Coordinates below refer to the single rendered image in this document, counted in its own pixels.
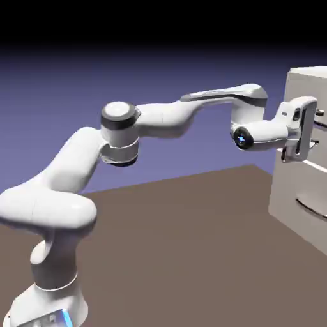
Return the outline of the large pale grey drawer front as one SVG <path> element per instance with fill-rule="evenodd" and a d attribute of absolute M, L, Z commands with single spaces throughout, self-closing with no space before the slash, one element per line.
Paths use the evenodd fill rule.
<path fill-rule="evenodd" d="M 302 208 L 296 198 L 327 215 L 327 173 L 302 162 L 284 163 L 277 151 L 269 214 L 327 256 L 327 220 Z"/>

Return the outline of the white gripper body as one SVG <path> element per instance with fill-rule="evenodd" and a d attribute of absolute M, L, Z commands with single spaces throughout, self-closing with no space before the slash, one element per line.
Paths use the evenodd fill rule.
<path fill-rule="evenodd" d="M 288 140 L 282 149 L 283 162 L 302 162 L 310 151 L 315 124 L 317 99 L 312 96 L 293 98 L 289 105 L 293 113 L 287 123 Z"/>

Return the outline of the pale grey cabinet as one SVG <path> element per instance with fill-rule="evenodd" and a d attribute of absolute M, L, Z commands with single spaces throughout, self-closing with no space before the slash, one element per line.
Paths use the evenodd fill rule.
<path fill-rule="evenodd" d="M 319 71 L 322 71 L 322 67 L 324 66 L 312 66 L 312 67 L 319 67 Z M 281 126 L 285 131 L 286 131 L 286 135 L 288 136 L 288 129 L 287 129 L 287 123 L 289 121 L 289 119 L 291 118 L 291 115 L 293 113 L 293 110 L 291 108 L 291 106 L 289 105 L 290 100 L 287 102 L 284 100 L 284 103 L 282 104 L 282 112 L 280 114 L 277 114 L 275 121 L 278 123 L 279 126 Z M 283 142 L 277 151 L 280 152 L 280 159 L 282 161 L 282 149 L 285 146 L 286 142 Z"/>

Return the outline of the small pale grey drawer front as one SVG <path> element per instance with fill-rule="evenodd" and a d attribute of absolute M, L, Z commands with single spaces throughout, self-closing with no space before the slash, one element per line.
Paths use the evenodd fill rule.
<path fill-rule="evenodd" d="M 289 101 L 298 96 L 317 98 L 317 108 L 325 111 L 323 116 L 315 120 L 327 124 L 327 66 L 312 68 L 292 68 L 287 73 L 284 100 Z M 327 129 L 314 128 L 312 138 L 319 140 L 303 162 L 319 171 L 327 173 Z"/>

